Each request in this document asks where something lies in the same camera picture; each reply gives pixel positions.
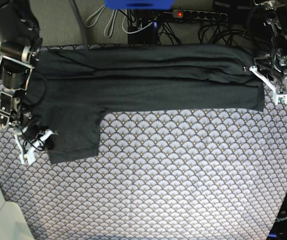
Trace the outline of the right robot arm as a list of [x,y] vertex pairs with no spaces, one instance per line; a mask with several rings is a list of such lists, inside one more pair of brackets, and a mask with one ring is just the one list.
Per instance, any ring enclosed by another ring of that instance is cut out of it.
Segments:
[[41,101],[24,102],[42,43],[30,2],[0,0],[0,129],[10,130],[22,165],[32,165],[35,151],[52,146],[49,138],[55,134],[31,113]]

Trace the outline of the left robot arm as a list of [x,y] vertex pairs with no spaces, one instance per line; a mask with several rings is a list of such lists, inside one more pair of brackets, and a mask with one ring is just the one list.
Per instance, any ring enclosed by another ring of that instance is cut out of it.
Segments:
[[254,64],[247,68],[272,91],[275,105],[287,104],[287,5],[282,0],[255,0],[246,27],[252,42],[251,18],[259,10],[271,36],[267,50],[254,57]]

